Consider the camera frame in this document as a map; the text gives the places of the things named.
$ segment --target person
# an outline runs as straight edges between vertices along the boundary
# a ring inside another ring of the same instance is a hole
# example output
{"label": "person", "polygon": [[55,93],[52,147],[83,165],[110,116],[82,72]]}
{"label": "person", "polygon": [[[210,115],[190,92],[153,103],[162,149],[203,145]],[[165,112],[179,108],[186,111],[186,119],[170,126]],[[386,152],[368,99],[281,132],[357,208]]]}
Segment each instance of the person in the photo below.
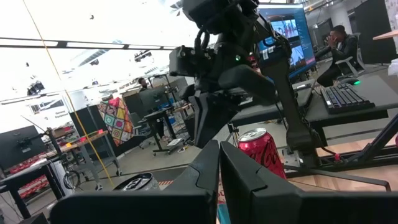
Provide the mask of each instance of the person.
{"label": "person", "polygon": [[[140,78],[138,79],[138,83],[139,83],[139,84],[141,85],[141,87],[142,87],[142,88],[139,90],[139,92],[148,90],[148,84],[147,84],[145,78],[140,77]],[[158,110],[157,108],[152,108],[150,111],[148,111],[148,113],[153,113],[153,112],[155,112],[155,111],[157,111],[157,110]],[[156,127],[155,127],[155,128],[156,128],[156,130],[157,130],[157,134],[159,135],[161,141],[169,141],[169,140],[170,140],[170,138],[164,134],[164,123],[163,123],[163,119],[158,119],[158,120],[156,121]]]}
{"label": "person", "polygon": [[337,66],[336,62],[344,60],[348,57],[353,57],[349,62],[355,69],[362,69],[358,64],[356,51],[358,49],[358,39],[354,35],[346,33],[343,25],[338,25],[332,28],[330,35],[326,38],[328,46],[315,54],[318,59],[321,56],[331,52],[333,61],[322,75],[317,79],[317,82],[324,87],[332,86],[333,80],[343,74],[351,73],[349,66],[342,63]]}

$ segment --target black keyboard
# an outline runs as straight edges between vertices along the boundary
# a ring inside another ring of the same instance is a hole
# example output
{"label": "black keyboard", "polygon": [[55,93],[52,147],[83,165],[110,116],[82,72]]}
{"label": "black keyboard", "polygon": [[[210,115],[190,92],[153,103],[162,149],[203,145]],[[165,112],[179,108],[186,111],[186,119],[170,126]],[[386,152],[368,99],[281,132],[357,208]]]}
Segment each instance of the black keyboard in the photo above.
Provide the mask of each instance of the black keyboard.
{"label": "black keyboard", "polygon": [[323,102],[330,114],[344,113],[356,110],[373,108],[365,97],[358,94],[350,84],[340,84],[326,87],[321,90]]}

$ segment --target yellow cable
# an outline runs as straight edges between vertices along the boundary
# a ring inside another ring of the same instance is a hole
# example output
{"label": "yellow cable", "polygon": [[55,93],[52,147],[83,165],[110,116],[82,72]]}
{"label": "yellow cable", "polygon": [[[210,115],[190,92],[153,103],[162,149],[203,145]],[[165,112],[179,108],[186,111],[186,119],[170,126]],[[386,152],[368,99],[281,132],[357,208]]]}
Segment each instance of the yellow cable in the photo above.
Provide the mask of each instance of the yellow cable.
{"label": "yellow cable", "polygon": [[[27,5],[26,5],[25,0],[22,0],[22,1],[24,2],[25,8],[26,8],[27,12],[29,13],[30,18],[32,19],[33,24],[35,25],[35,28],[36,28],[36,30],[37,30],[37,33],[39,33],[40,39],[42,40],[42,42],[43,42],[43,44],[44,44],[44,48],[45,48],[45,50],[47,51],[47,54],[49,55],[49,58],[50,58],[51,63],[52,63],[52,66],[54,67],[55,72],[57,73],[58,78],[60,79],[60,81],[61,81],[61,83],[62,83],[61,76],[60,76],[60,74],[58,73],[58,69],[57,69],[57,67],[55,66],[54,61],[52,60],[52,57],[51,57],[51,55],[50,55],[50,52],[49,52],[49,50],[48,50],[48,48],[47,48],[47,46],[46,46],[46,44],[45,44],[45,42],[44,42],[44,39],[43,39],[43,37],[42,37],[42,34],[40,33],[39,28],[37,27],[36,22],[34,21],[34,19],[33,19],[33,17],[32,17],[32,14],[30,13],[29,8],[28,8]],[[108,170],[106,169],[104,163],[102,162],[102,160],[101,160],[101,158],[100,158],[100,155],[98,155],[97,150],[95,149],[93,143],[91,142],[90,138],[88,137],[87,132],[86,132],[85,128],[83,127],[83,124],[81,123],[79,116],[78,116],[77,113],[76,113],[75,107],[74,107],[74,105],[73,105],[73,103],[72,103],[72,99],[70,98],[69,93],[67,92],[67,89],[66,89],[65,87],[63,87],[63,89],[65,90],[65,93],[66,93],[67,96],[68,96],[68,99],[69,99],[70,104],[71,104],[71,106],[72,106],[73,112],[74,112],[74,114],[75,114],[75,116],[76,116],[76,118],[77,118],[77,121],[79,122],[79,125],[80,125],[81,129],[83,130],[83,133],[85,134],[86,139],[88,140],[88,143],[89,143],[89,144],[92,146],[92,148],[94,149],[95,155],[97,156],[99,162],[101,163],[102,167],[104,168],[104,171],[105,171],[106,176],[108,177],[109,181],[111,182],[112,187],[114,187],[114,184],[113,184],[113,182],[112,182],[112,179],[111,179],[111,177],[109,176]]]}

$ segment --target red soda can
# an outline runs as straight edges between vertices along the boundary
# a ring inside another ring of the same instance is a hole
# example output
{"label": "red soda can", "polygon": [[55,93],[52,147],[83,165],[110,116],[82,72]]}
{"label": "red soda can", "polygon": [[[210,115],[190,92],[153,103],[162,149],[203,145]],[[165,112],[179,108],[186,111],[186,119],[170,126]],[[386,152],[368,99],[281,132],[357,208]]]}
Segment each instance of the red soda can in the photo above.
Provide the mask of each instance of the red soda can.
{"label": "red soda can", "polygon": [[265,128],[256,128],[238,137],[238,147],[250,158],[269,169],[279,177],[286,179],[284,167],[280,161],[274,138]]}

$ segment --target quilt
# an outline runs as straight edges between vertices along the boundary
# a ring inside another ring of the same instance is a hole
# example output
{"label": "quilt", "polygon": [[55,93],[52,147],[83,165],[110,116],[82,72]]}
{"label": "quilt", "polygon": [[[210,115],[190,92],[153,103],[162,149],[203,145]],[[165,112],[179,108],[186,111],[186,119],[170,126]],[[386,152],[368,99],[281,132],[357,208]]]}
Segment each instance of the quilt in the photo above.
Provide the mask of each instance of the quilt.
{"label": "quilt", "polygon": [[133,137],[134,130],[129,117],[129,110],[123,99],[115,98],[102,101],[97,107],[117,146]]}

